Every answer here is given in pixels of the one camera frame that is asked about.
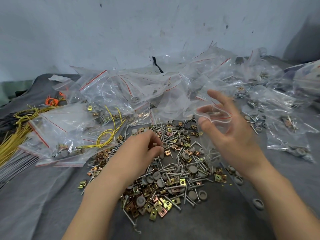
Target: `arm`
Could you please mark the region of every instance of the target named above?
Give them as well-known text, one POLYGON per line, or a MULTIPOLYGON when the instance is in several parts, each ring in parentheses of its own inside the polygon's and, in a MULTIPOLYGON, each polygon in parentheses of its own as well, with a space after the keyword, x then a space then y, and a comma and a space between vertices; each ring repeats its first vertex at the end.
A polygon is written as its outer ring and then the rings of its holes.
POLYGON ((208 95, 232 113, 231 126, 226 134, 222 134, 204 117, 198 123, 224 159, 260 193, 277 239, 320 239, 319 220, 308 210, 289 180, 266 159, 252 129, 232 100, 214 90, 208 90, 208 95))
POLYGON ((128 138, 99 176, 86 187, 81 205, 62 239, 106 239, 117 201, 128 185, 144 173, 153 158, 163 153, 161 144, 151 130, 128 138))

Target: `gray fabric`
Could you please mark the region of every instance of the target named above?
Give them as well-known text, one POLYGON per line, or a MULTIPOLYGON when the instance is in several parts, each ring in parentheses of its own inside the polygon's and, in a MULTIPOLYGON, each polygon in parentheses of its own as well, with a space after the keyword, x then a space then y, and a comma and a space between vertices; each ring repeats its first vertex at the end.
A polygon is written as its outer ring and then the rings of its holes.
MULTIPOLYGON (((0 110, 0 117, 26 108, 26 103, 43 103, 56 82, 51 74, 39 76, 30 91, 0 110)), ((74 75, 63 75, 76 79, 74 75)), ((285 152, 266 149, 266 135, 259 136, 261 148, 271 163, 294 185, 302 199, 320 213, 320 134, 308 134, 312 153, 318 164, 299 161, 285 152)), ((81 203, 80 181, 88 179, 87 167, 30 167, 16 176, 0 191, 1 239, 61 239, 81 203)), ((116 206, 110 223, 110 239, 274 239, 267 221, 258 218, 250 204, 228 177, 228 184, 206 183, 208 200, 194 209, 183 205, 181 212, 172 209, 163 219, 151 222, 148 216, 138 218, 134 232, 130 221, 116 206)), ((92 205, 92 213, 99 206, 92 205)))

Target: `gray bed sheet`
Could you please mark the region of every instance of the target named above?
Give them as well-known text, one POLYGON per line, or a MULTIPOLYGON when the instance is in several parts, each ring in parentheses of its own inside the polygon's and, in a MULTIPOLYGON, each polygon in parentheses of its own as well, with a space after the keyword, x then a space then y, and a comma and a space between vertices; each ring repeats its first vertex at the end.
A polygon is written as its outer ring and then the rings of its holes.
MULTIPOLYGON (((50 94, 57 93, 49 81, 52 74, 35 80, 32 88, 0 110, 0 118, 26 108, 26 104, 43 103, 50 94)), ((78 79, 77 75, 63 75, 78 79)), ((311 108, 307 113, 317 112, 311 108)), ((316 121, 310 117, 312 125, 316 121)), ((265 132, 259 143, 268 160, 287 177, 294 188, 317 215, 320 214, 320 134, 308 134, 312 154, 317 164, 300 161, 286 152, 266 149, 265 132)), ((30 167, 17 175, 0 191, 1 239, 61 239, 81 200, 79 182, 88 179, 87 167, 55 168, 30 167)), ((151 222, 147 216, 138 218, 137 234, 126 215, 116 206, 110 223, 110 239, 275 239, 267 220, 255 211, 234 184, 206 183, 203 187, 208 200, 192 208, 183 205, 181 212, 173 208, 164 218, 151 222)), ((92 213, 99 211, 92 205, 92 213)))

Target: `person's right hand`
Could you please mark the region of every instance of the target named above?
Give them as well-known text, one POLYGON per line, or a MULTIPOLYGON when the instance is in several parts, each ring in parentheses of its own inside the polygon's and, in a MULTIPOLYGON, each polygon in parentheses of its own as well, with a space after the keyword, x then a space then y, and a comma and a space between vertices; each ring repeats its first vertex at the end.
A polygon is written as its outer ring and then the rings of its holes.
POLYGON ((198 123, 222 157, 248 179, 269 162, 256 142, 257 138, 253 134, 253 129, 239 113, 232 99, 211 89, 208 90, 208 95, 218 100, 223 108, 232 114, 230 128, 226 134, 222 134, 205 117, 200 117, 198 123))

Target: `white wall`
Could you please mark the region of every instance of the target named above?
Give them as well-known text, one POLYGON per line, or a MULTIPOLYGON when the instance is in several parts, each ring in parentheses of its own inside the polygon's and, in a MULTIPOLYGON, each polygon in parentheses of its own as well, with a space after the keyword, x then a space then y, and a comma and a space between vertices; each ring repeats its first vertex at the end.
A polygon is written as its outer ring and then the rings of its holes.
POLYGON ((0 0, 0 81, 74 73, 69 65, 142 67, 154 55, 200 53, 212 40, 239 56, 263 46, 300 59, 307 39, 304 59, 313 59, 319 8, 319 0, 0 0))

